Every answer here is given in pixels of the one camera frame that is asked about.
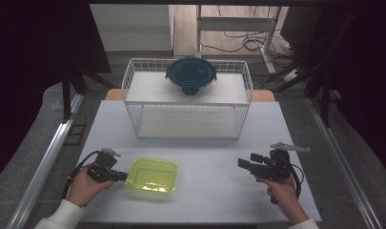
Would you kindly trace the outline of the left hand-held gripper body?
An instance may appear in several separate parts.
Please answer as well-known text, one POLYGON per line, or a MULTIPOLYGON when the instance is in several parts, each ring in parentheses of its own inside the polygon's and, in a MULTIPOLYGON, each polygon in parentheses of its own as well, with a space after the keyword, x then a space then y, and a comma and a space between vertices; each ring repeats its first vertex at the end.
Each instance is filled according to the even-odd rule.
POLYGON ((117 157, 120 154, 109 148, 103 148, 97 153, 97 158, 89 166, 87 174, 96 182, 104 183, 108 180, 114 182, 120 179, 117 171, 112 169, 112 166, 117 162, 117 157))

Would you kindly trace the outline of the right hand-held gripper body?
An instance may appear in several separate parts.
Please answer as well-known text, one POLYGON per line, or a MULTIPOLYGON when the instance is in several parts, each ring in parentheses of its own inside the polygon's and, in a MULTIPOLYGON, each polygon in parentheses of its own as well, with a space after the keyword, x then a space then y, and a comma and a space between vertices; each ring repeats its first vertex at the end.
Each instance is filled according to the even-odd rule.
POLYGON ((269 156, 264 156, 264 164, 271 169, 271 172, 267 176, 268 179, 280 181, 289 176, 293 176, 296 183, 302 183, 304 179, 303 171, 297 167, 301 173, 301 178, 298 178, 298 175, 295 171, 295 165, 291 163, 289 152, 305 152, 310 153, 311 149, 309 147, 302 148, 282 142, 277 142, 271 145, 272 150, 270 151, 269 156))

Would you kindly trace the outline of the yellow-green rectangular plastic container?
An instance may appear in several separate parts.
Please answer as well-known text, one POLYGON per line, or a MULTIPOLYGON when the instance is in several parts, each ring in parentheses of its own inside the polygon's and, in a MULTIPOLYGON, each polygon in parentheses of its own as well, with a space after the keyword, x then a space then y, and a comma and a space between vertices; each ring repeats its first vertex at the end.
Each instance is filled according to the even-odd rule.
POLYGON ((138 158, 131 166, 126 188, 169 194, 175 190, 178 166, 175 162, 154 158, 138 158))

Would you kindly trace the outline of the white wire rack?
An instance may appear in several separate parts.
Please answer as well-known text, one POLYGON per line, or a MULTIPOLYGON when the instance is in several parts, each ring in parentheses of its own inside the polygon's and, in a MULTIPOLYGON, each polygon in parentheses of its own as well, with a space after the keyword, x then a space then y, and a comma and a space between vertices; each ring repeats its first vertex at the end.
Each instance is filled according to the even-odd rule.
POLYGON ((121 90, 135 134, 145 138, 237 139, 253 97, 245 61, 207 60, 216 78, 206 94, 177 94, 165 78, 177 59, 133 58, 121 90))

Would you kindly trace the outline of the round dark blue lidded container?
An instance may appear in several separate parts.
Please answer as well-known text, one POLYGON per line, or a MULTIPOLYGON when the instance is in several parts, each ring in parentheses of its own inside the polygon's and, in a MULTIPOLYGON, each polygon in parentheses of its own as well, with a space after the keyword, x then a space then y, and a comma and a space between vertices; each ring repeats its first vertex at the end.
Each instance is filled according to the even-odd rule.
POLYGON ((177 94, 186 97, 203 96, 217 80, 213 64, 198 57, 184 57, 173 61, 166 70, 165 78, 173 84, 177 94))

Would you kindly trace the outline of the person's left hand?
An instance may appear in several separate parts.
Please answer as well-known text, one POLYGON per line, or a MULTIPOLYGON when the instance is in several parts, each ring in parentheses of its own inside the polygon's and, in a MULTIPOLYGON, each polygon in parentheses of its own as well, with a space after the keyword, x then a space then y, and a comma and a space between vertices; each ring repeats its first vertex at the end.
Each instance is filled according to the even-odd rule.
POLYGON ((83 167, 75 176, 66 200, 78 207, 84 207, 90 203, 101 191, 114 185, 112 180, 103 183, 96 182, 88 175, 89 167, 83 167))

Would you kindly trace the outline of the person's right hand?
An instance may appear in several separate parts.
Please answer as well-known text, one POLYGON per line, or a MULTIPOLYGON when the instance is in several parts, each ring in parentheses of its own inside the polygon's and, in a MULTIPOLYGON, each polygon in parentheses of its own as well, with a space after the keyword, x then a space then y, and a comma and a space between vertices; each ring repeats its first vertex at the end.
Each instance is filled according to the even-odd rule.
POLYGON ((292 226, 309 219, 298 201, 292 177, 278 182, 259 176, 255 176, 255 178, 268 186, 268 195, 276 199, 279 210, 292 226))

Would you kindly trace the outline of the wooden board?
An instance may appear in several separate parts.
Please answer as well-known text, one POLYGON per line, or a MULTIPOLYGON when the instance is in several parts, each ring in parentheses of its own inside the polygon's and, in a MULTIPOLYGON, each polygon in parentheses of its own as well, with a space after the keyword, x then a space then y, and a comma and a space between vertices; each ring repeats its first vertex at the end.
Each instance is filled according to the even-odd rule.
MULTIPOLYGON (((106 95, 106 100, 121 100, 122 91, 111 89, 106 95)), ((274 94, 269 90, 253 90, 253 102, 275 102, 274 94)))

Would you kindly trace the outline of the black stand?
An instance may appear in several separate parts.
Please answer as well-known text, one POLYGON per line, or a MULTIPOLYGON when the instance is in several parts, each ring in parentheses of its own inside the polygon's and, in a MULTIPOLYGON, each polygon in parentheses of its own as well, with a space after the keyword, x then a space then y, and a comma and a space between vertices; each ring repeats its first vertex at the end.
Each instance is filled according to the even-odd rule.
POLYGON ((62 78, 62 95, 63 95, 63 123, 67 123, 72 115, 72 104, 71 104, 71 87, 78 94, 85 94, 88 90, 83 76, 86 75, 97 83, 105 86, 108 89, 114 89, 115 86, 92 70, 87 69, 84 66, 76 66, 74 68, 65 69, 62 78))
POLYGON ((333 81, 329 69, 332 67, 334 55, 353 24, 357 13, 358 10, 346 9, 341 16, 338 16, 335 20, 335 26, 328 29, 318 44, 304 53, 303 57, 309 57, 311 52, 315 53, 314 64, 306 67, 296 78, 277 86, 275 89, 278 93, 283 92, 305 79, 310 79, 304 89, 304 94, 306 97, 314 97, 318 92, 321 92, 319 117, 327 128, 330 127, 329 104, 333 81))

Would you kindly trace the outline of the white power strip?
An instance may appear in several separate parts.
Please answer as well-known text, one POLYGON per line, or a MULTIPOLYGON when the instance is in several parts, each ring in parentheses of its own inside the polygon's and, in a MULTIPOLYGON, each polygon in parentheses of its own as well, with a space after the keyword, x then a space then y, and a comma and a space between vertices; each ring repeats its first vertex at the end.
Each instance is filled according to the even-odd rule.
POLYGON ((285 82, 289 82, 289 81, 293 80, 294 78, 296 78, 299 74, 300 74, 300 70, 294 69, 294 70, 292 70, 291 72, 289 72, 289 73, 284 77, 284 81, 285 81, 285 82))

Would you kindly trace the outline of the dark curtain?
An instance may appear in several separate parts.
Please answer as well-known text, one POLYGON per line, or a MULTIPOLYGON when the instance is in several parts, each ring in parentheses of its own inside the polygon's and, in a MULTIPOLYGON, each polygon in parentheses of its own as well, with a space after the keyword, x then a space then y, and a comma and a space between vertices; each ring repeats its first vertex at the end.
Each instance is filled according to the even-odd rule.
POLYGON ((322 6, 288 9, 282 36, 292 44, 304 67, 315 53, 303 57, 346 9, 358 10, 329 69, 337 107, 372 149, 386 170, 386 0, 323 0, 322 6))
POLYGON ((0 175, 47 88, 110 71, 88 0, 0 0, 0 175))

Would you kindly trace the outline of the white cabinet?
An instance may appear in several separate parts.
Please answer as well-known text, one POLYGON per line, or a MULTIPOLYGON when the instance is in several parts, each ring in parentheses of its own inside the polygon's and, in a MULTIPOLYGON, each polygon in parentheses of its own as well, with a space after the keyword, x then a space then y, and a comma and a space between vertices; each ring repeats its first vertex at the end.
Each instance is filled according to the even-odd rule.
POLYGON ((106 52, 173 50, 172 5, 90 4, 106 52))

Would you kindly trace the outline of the aluminium rail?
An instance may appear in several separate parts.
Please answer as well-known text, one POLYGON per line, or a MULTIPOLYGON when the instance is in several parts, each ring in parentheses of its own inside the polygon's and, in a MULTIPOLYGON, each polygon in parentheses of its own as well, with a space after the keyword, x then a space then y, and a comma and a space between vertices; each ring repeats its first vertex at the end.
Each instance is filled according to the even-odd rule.
POLYGON ((18 203, 10 222, 6 229, 23 229, 31 210, 38 199, 42 188, 51 172, 51 168, 58 157, 58 154, 65 142, 65 139, 71 129, 73 120, 82 104, 84 96, 76 94, 70 104, 69 119, 63 121, 57 128, 52 141, 45 152, 37 170, 35 171, 26 192, 18 203))
POLYGON ((316 125, 318 126, 329 151, 335 159, 338 170, 342 174, 349 192, 355 201, 356 207, 358 208, 358 211, 368 229, 383 229, 371 201, 369 201, 366 193, 356 179, 356 176, 343 155, 331 128, 323 121, 321 117, 321 110, 318 108, 317 102, 312 98, 306 98, 305 101, 313 114, 316 125))

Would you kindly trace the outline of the white metal desk frame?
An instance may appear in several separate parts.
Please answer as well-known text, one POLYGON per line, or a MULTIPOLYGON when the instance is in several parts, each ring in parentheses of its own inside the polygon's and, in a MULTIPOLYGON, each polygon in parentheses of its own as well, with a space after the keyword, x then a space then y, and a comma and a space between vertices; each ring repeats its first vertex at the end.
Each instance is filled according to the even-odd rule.
POLYGON ((259 31, 265 32, 266 37, 260 52, 269 73, 276 73, 270 57, 270 47, 274 31, 278 23, 282 8, 277 7, 272 17, 206 17, 202 16, 202 6, 196 6, 196 41, 194 56, 201 56, 201 32, 203 31, 259 31))

